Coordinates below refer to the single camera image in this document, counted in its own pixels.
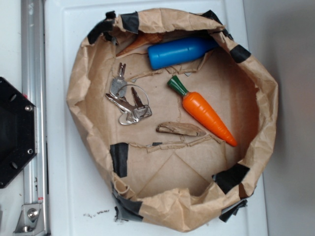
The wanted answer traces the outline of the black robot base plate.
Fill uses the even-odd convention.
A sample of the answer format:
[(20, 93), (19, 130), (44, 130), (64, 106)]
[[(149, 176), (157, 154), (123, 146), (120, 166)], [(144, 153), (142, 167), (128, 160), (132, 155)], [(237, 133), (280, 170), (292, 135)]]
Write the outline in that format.
[(36, 155), (35, 106), (0, 79), (0, 187), (6, 188)]

